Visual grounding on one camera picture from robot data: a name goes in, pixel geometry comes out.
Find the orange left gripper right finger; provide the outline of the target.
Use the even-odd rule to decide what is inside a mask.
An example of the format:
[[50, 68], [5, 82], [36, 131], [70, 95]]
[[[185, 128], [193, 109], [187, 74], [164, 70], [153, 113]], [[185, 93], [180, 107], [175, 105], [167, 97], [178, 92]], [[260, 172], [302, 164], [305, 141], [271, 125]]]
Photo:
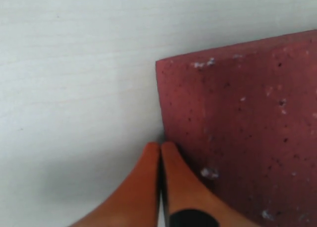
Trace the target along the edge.
[[167, 227], [251, 227], [253, 222], [211, 193], [173, 142], [161, 145]]

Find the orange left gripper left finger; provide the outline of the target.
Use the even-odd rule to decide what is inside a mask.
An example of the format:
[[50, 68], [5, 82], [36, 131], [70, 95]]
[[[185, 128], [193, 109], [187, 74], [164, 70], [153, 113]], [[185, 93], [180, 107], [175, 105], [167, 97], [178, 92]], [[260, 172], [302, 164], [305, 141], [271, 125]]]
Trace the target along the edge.
[[73, 227], [156, 227], [159, 216], [159, 144], [146, 144], [133, 170], [98, 207]]

